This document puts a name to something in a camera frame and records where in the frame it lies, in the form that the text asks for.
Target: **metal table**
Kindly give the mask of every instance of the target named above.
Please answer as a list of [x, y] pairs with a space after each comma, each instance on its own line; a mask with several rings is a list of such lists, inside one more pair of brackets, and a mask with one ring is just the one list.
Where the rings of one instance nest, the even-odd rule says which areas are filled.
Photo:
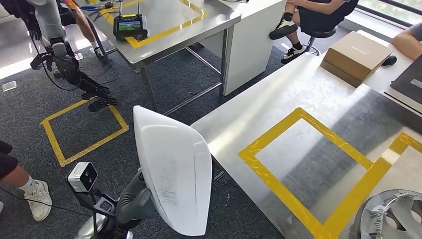
[[286, 238], [349, 238], [369, 195], [422, 192], [422, 119], [303, 55], [192, 127]]
[[[100, 0], [74, 0], [79, 6], [98, 4]], [[123, 4], [123, 14], [137, 13], [137, 0], [127, 0]], [[240, 14], [216, 0], [140, 0], [141, 13], [146, 16], [148, 38], [135, 39], [127, 37], [126, 41], [118, 41], [113, 35], [113, 19], [118, 13], [116, 9], [103, 9], [100, 17], [97, 13], [83, 11], [98, 43], [100, 39], [94, 25], [102, 31], [114, 45], [117, 52], [134, 69], [139, 69], [145, 85], [148, 97], [151, 100], [152, 109], [158, 112], [154, 91], [148, 78], [146, 65], [164, 58], [174, 52], [186, 48], [194, 56], [200, 59], [216, 74], [220, 76], [220, 82], [212, 87], [196, 94], [180, 105], [165, 112], [171, 114], [177, 109], [187, 105], [193, 100], [203, 96], [207, 92], [220, 87], [220, 94], [226, 84], [226, 66], [230, 62], [231, 35], [233, 26], [240, 21]], [[192, 51], [188, 46], [223, 32], [221, 72]], [[101, 51], [106, 56], [114, 50], [105, 51], [100, 45]]]

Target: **cardboard box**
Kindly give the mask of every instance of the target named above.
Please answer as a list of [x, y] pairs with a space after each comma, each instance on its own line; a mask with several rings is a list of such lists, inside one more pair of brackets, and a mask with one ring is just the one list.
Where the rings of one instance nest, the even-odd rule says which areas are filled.
[[358, 87], [392, 52], [388, 47], [353, 31], [328, 49], [321, 66]]

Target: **floor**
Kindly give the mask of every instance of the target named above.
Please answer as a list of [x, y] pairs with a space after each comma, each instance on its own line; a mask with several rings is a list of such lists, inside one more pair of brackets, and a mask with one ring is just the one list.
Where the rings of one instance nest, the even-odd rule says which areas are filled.
[[[77, 26], [68, 26], [66, 31], [72, 48], [84, 56], [80, 61], [84, 72], [100, 83], [116, 80], [107, 86], [119, 100], [116, 108], [129, 125], [129, 131], [78, 159], [93, 162], [99, 172], [97, 186], [116, 198], [139, 167], [134, 133], [131, 130], [132, 107], [150, 105], [139, 75], [134, 73], [118, 54], [110, 55], [112, 68], [103, 67], [87, 48], [90, 44], [83, 38]], [[339, 28], [335, 36], [317, 39], [315, 46], [324, 52], [347, 33], [347, 30]], [[307, 38], [304, 34], [300, 35], [303, 42], [306, 42]], [[280, 58], [283, 52], [287, 51], [286, 46], [289, 47], [290, 44], [285, 39], [280, 39], [275, 41], [274, 46], [264, 73], [223, 99], [218, 97], [218, 90], [214, 90], [171, 117], [190, 125], [282, 67]], [[53, 204], [89, 213], [78, 205], [64, 181], [75, 163], [60, 167], [45, 130], [40, 125], [47, 116], [78, 102], [81, 92], [61, 91], [48, 81], [43, 71], [29, 68], [28, 64], [35, 56], [35, 51], [20, 20], [0, 24], [0, 54], [3, 57], [0, 62], [0, 84], [16, 80], [18, 85], [16, 89], [0, 92], [2, 140], [14, 145], [12, 154], [34, 178], [48, 182]], [[219, 65], [219, 59], [206, 49], [201, 49], [199, 54], [211, 64]], [[190, 97], [189, 92], [197, 92], [218, 81], [218, 77], [211, 70], [186, 51], [180, 51], [150, 65], [148, 72], [162, 112]], [[71, 87], [63, 82], [58, 84], [66, 88]], [[65, 157], [119, 129], [109, 110], [104, 109], [93, 114], [87, 111], [86, 104], [52, 119], [49, 123]], [[18, 190], [6, 188], [22, 196]], [[5, 204], [0, 214], [0, 238], [73, 238], [87, 219], [53, 209], [45, 221], [36, 223], [25, 201], [17, 201], [3, 192], [0, 193], [0, 200]], [[158, 215], [141, 223], [134, 229], [134, 234], [135, 238], [183, 238], [170, 229]], [[225, 176], [212, 187], [207, 232], [201, 238], [283, 237], [236, 183]]]

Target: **camera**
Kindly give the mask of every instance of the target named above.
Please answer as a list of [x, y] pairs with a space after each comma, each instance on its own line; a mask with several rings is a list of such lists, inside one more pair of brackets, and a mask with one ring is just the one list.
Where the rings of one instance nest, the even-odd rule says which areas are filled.
[[67, 177], [67, 181], [77, 193], [89, 192], [96, 179], [97, 171], [91, 162], [77, 163]]

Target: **gray carpet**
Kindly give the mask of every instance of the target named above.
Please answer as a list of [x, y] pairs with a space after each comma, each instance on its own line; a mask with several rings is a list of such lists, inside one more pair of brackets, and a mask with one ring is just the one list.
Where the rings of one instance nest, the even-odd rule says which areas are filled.
[[[199, 53], [210, 63], [218, 66], [219, 59], [206, 49]], [[132, 108], [150, 103], [143, 89], [140, 76], [124, 62], [117, 53], [110, 55], [112, 68], [102, 67], [87, 49], [82, 50], [84, 59], [81, 70], [98, 82], [108, 82], [112, 95], [119, 100], [116, 106], [129, 125], [129, 131], [97, 148], [78, 161], [91, 161], [99, 172], [96, 186], [112, 197], [118, 197], [139, 167], [133, 133]], [[220, 98], [218, 89], [171, 115], [188, 125], [213, 109], [244, 91], [251, 85], [281, 67], [283, 52], [273, 48], [267, 70], [228, 97]], [[218, 77], [190, 53], [177, 52], [147, 68], [155, 90], [161, 112], [191, 97], [188, 92], [197, 92], [218, 82]], [[0, 84], [16, 80], [17, 88], [0, 92], [0, 138], [14, 146], [11, 153], [19, 159], [33, 178], [49, 184], [54, 205], [84, 213], [65, 184], [65, 176], [75, 162], [60, 167], [50, 146], [41, 121], [47, 116], [66, 108], [81, 98], [81, 91], [57, 89], [42, 70], [26, 70], [6, 79]], [[61, 80], [63, 87], [72, 88]], [[108, 109], [91, 113], [84, 104], [50, 121], [54, 134], [65, 157], [69, 157], [115, 132], [119, 126]], [[236, 185], [227, 176], [222, 182]], [[16, 195], [22, 192], [6, 187]], [[230, 199], [226, 205], [227, 194]], [[67, 211], [52, 209], [43, 222], [33, 220], [28, 203], [16, 200], [0, 192], [4, 210], [0, 214], [0, 238], [6, 239], [69, 239], [73, 238], [87, 217]], [[145, 220], [133, 230], [136, 238], [183, 238], [169, 228], [157, 215]], [[235, 186], [215, 183], [212, 187], [209, 221], [206, 235], [201, 238], [283, 238], [266, 219], [254, 203]]]

